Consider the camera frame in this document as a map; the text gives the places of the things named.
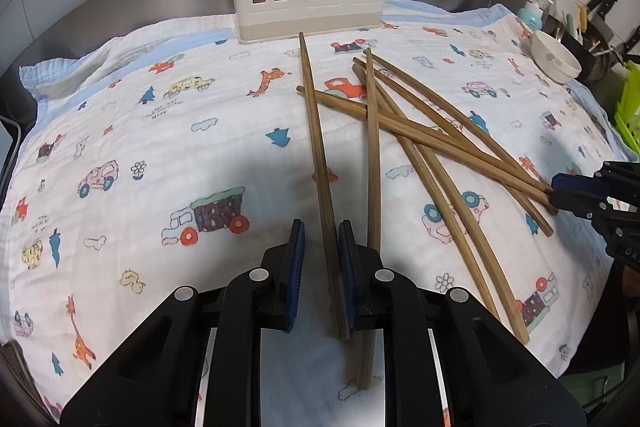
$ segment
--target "gray cable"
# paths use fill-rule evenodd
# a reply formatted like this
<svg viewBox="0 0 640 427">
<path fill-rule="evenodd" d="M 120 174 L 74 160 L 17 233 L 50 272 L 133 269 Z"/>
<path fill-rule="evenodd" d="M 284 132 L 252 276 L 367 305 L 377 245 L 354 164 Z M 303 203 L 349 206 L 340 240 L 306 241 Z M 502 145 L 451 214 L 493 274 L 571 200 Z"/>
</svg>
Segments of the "gray cable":
<svg viewBox="0 0 640 427">
<path fill-rule="evenodd" d="M 20 142 L 22 141 L 22 129 L 20 128 L 20 124 L 15 122 L 14 120 L 10 120 L 0 114 L 0 120 L 13 125 L 18 130 L 18 139 L 15 141 L 14 150 L 11 153 L 9 158 L 9 163 L 6 165 L 6 169 L 2 173 L 2 181 L 0 181 L 0 193 L 4 190 L 4 184 L 8 181 L 9 172 L 11 172 L 11 165 L 14 164 L 15 156 L 18 153 L 18 148 L 20 147 Z"/>
</svg>

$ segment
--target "wooden chopstick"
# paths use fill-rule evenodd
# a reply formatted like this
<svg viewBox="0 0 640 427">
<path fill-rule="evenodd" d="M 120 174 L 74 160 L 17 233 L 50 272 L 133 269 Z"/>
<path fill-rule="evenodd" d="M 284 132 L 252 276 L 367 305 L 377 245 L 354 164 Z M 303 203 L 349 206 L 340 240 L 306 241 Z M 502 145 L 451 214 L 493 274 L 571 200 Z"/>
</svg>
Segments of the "wooden chopstick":
<svg viewBox="0 0 640 427">
<path fill-rule="evenodd" d="M 373 76 L 371 49 L 365 51 L 367 57 L 367 142 L 369 145 L 369 195 L 367 202 L 367 246 L 380 253 L 381 213 L 380 197 L 380 128 L 378 126 L 378 99 L 376 97 L 376 78 Z M 376 331 L 362 332 L 362 352 L 356 386 L 360 390 L 368 389 L 371 383 L 373 353 L 376 347 Z"/>
<path fill-rule="evenodd" d="M 394 102 L 391 96 L 384 89 L 382 89 L 382 86 L 380 86 L 379 92 L 380 97 L 385 100 L 386 104 L 391 108 L 392 112 L 396 113 L 398 116 L 404 116 L 402 110 L 398 107 L 396 102 Z M 476 221 L 476 218 L 471 212 L 471 209 L 467 206 L 466 201 L 463 200 L 462 194 L 460 193 L 455 183 L 453 182 L 445 168 L 442 166 L 434 152 L 424 145 L 417 145 L 416 147 L 424 157 L 428 167 L 431 169 L 431 171 L 433 171 L 436 180 L 443 188 L 444 193 L 446 194 L 447 198 L 449 198 L 449 201 L 453 205 L 453 208 L 458 213 L 458 217 L 462 221 L 462 224 L 465 226 L 466 231 L 473 241 L 473 244 L 476 245 L 476 249 L 480 254 L 482 262 L 484 263 L 484 267 L 489 273 L 489 277 L 491 277 L 491 280 L 498 292 L 500 302 L 502 303 L 504 310 L 507 313 L 507 318 L 509 319 L 509 324 L 511 325 L 513 334 L 522 344 L 527 344 L 529 342 L 529 332 L 527 331 L 527 327 L 522 318 L 522 314 L 516 306 L 516 299 L 513 295 L 513 292 L 511 291 L 511 287 L 509 286 L 507 277 L 505 277 L 504 272 L 502 271 L 502 268 L 498 263 L 498 259 L 495 256 L 491 245 L 489 245 L 486 236 L 482 232 L 480 225 Z"/>
<path fill-rule="evenodd" d="M 296 87 L 296 90 L 300 93 L 305 92 L 305 88 L 302 86 Z M 351 116 L 360 118 L 361 120 L 363 120 L 367 114 L 367 109 L 364 104 L 353 102 L 352 100 L 346 100 L 332 94 L 316 91 L 316 99 L 319 103 L 322 103 L 322 105 L 336 108 L 346 114 L 350 114 Z M 421 126 L 421 124 L 419 123 L 412 122 L 412 125 L 405 124 L 405 121 L 411 122 L 406 118 L 401 118 L 388 112 L 379 112 L 378 120 L 380 122 L 380 125 L 386 130 L 389 130 L 396 134 L 401 134 L 402 136 L 407 137 L 416 143 L 434 148 L 445 156 L 448 156 L 449 158 L 452 158 L 459 163 L 467 165 L 468 167 L 479 171 L 485 176 L 495 179 L 500 183 L 507 184 L 510 187 L 517 188 L 517 190 L 525 193 L 529 198 L 532 198 L 533 200 L 538 201 L 541 204 L 550 205 L 546 194 L 539 188 L 540 184 L 536 180 L 531 178 L 531 176 L 529 176 L 528 174 L 526 176 L 527 178 L 529 178 L 528 181 L 519 179 L 518 177 L 512 175 L 510 171 L 507 172 L 506 170 L 501 170 L 500 168 L 484 162 L 483 160 L 478 159 L 477 157 L 472 156 L 455 146 L 450 146 L 449 144 L 439 140 L 439 137 L 431 137 L 429 134 L 424 133 L 420 130 L 420 127 L 424 126 Z"/>
<path fill-rule="evenodd" d="M 380 107 L 386 111 L 391 111 L 391 107 L 385 100 L 382 88 L 378 86 L 378 92 L 380 93 L 380 98 L 378 99 L 378 103 Z M 476 287 L 478 288 L 478 292 L 480 294 L 480 298 L 482 302 L 484 302 L 484 306 L 491 312 L 491 314 L 500 320 L 500 315 L 498 314 L 498 309 L 495 307 L 494 298 L 491 295 L 491 291 L 489 290 L 489 286 L 487 286 L 486 281 L 484 280 L 484 276 L 482 275 L 482 270 L 478 265 L 478 261 L 476 261 L 476 257 L 474 256 L 471 247 L 469 247 L 468 242 L 466 241 L 465 234 L 462 232 L 458 220 L 456 216 L 453 214 L 453 210 L 449 207 L 449 201 L 444 197 L 444 194 L 440 190 L 433 174 L 425 165 L 424 160 L 418 154 L 418 150 L 414 143 L 408 138 L 401 136 L 400 134 L 396 134 L 396 139 L 398 143 L 404 150 L 407 158 L 409 158 L 409 162 L 412 166 L 414 166 L 414 170 L 416 174 L 418 174 L 418 178 L 422 182 L 422 185 L 427 190 L 427 193 L 430 195 L 431 200 L 437 206 L 440 211 L 440 215 L 444 221 L 444 224 L 449 230 L 451 237 L 453 238 L 454 243 L 458 247 L 458 251 L 462 256 L 462 259 L 465 263 L 466 269 L 469 270 L 471 274 L 471 279 L 473 279 Z"/>
<path fill-rule="evenodd" d="M 373 60 L 375 60 L 377 63 L 385 67 L 387 70 L 391 71 L 395 76 L 400 78 L 405 84 L 409 85 L 410 87 L 413 87 L 417 92 L 427 97 L 429 100 L 431 100 L 431 102 L 433 102 L 439 108 L 444 109 L 446 112 L 448 112 L 455 120 L 459 121 L 460 124 L 462 124 L 471 134 L 479 138 L 482 141 L 482 143 L 484 143 L 487 147 L 489 147 L 489 149 L 492 152 L 494 152 L 495 155 L 498 156 L 498 158 L 503 160 L 505 163 L 510 164 L 514 168 L 519 169 L 525 174 L 527 174 L 527 171 L 523 169 L 522 166 L 518 162 L 516 162 L 516 160 L 514 160 L 514 158 L 512 158 L 511 155 L 506 150 L 504 150 L 500 146 L 500 144 L 498 144 L 497 141 L 495 141 L 487 133 L 485 133 L 482 129 L 480 129 L 475 123 L 469 120 L 468 116 L 463 114 L 462 111 L 457 109 L 451 103 L 447 102 L 447 100 L 441 97 L 438 93 L 429 89 L 419 80 L 412 77 L 410 74 L 405 73 L 400 68 L 394 66 L 390 62 L 387 62 L 384 58 L 380 58 L 374 54 L 372 54 L 371 56 L 373 57 Z M 551 191 L 551 187 L 546 183 L 545 185 L 546 185 L 545 192 Z"/>
<path fill-rule="evenodd" d="M 355 62 L 355 66 L 363 65 L 363 62 L 359 58 L 354 58 L 353 62 Z M 446 118 L 443 117 L 439 112 L 434 110 L 425 104 L 420 98 L 415 96 L 412 92 L 402 87 L 400 84 L 389 78 L 388 76 L 380 73 L 378 70 L 374 70 L 374 74 L 377 79 L 384 82 L 388 87 L 393 89 L 396 93 L 402 96 L 407 102 L 411 103 L 416 109 L 418 109 L 425 116 L 430 118 L 433 123 L 440 126 L 443 131 L 449 136 L 461 141 L 465 145 L 465 150 L 469 149 L 478 149 L 476 144 L 474 144 L 471 140 L 469 140 L 464 134 L 462 134 L 452 123 L 449 122 Z M 509 185 L 505 185 L 504 188 L 510 193 L 510 195 L 520 204 L 520 206 L 524 209 L 524 211 L 532 217 L 532 219 L 538 224 L 540 230 L 546 235 L 546 237 L 551 237 L 554 233 L 554 229 L 551 228 L 551 225 L 546 221 L 546 219 L 542 216 L 540 211 L 535 207 L 531 201 L 527 199 L 521 192 L 518 192 L 514 188 L 511 188 Z"/>
<path fill-rule="evenodd" d="M 334 206 L 329 188 L 329 176 L 322 142 L 322 128 L 316 102 L 316 90 L 311 72 L 311 62 L 306 49 L 304 34 L 298 35 L 300 40 L 300 60 L 302 62 L 302 78 L 305 84 L 306 115 L 309 123 L 311 150 L 316 171 L 316 188 L 318 190 L 318 205 L 320 207 L 320 224 L 322 227 L 322 243 L 324 244 L 324 259 L 329 279 L 329 297 L 334 309 L 334 325 L 336 337 L 346 340 L 350 337 L 349 319 L 344 301 L 344 286 L 338 256 L 338 241 L 335 234 Z"/>
</svg>

